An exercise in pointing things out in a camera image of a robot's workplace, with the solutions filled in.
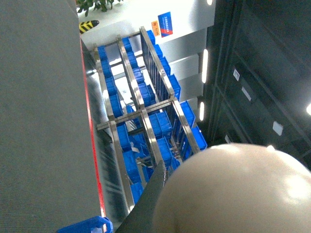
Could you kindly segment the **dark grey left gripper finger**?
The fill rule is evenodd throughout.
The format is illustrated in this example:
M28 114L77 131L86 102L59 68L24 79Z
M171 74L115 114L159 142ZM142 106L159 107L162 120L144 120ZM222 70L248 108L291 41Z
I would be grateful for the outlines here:
M157 200L167 180L164 161L160 161L140 199L116 230L118 233L153 233L153 214Z

